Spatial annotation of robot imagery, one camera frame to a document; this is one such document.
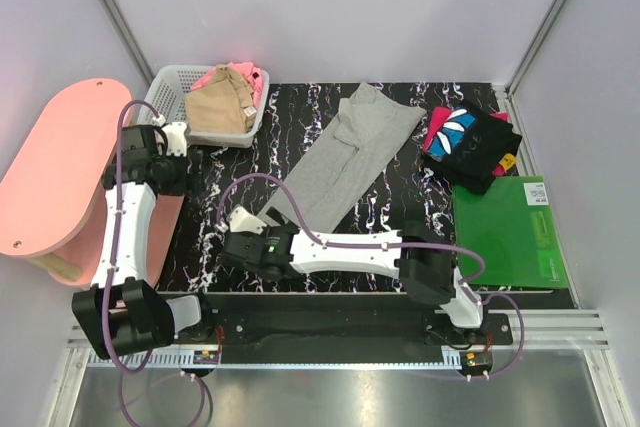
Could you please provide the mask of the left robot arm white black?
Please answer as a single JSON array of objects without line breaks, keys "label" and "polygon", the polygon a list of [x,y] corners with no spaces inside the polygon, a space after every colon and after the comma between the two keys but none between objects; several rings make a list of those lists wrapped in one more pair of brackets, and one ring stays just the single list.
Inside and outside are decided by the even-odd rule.
[{"label": "left robot arm white black", "polygon": [[148,279],[152,214],[161,196],[186,192],[184,122],[125,127],[102,176],[107,203],[103,248],[89,289],[74,294],[72,312],[97,356],[110,360],[168,347],[183,332],[196,343],[216,319],[195,295],[165,299]]}]

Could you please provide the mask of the grey t shirt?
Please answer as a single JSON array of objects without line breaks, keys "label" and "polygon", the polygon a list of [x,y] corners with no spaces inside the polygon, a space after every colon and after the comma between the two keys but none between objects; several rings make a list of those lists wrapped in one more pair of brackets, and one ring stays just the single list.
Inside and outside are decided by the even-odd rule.
[{"label": "grey t shirt", "polygon": [[417,209],[423,83],[302,84],[278,91],[272,115],[281,176],[308,227],[369,233]]}]

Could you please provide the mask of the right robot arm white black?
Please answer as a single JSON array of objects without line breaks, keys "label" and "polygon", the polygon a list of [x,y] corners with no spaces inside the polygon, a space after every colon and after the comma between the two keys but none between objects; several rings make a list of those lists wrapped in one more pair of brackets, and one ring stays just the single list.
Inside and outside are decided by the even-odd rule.
[{"label": "right robot arm white black", "polygon": [[237,207],[227,226],[221,252],[226,266],[273,282],[328,271],[376,274],[399,281],[412,301],[444,310],[463,342],[476,343],[490,330],[480,297],[453,259],[473,253],[439,242],[420,223],[373,234],[329,234],[284,217],[268,224]]}]

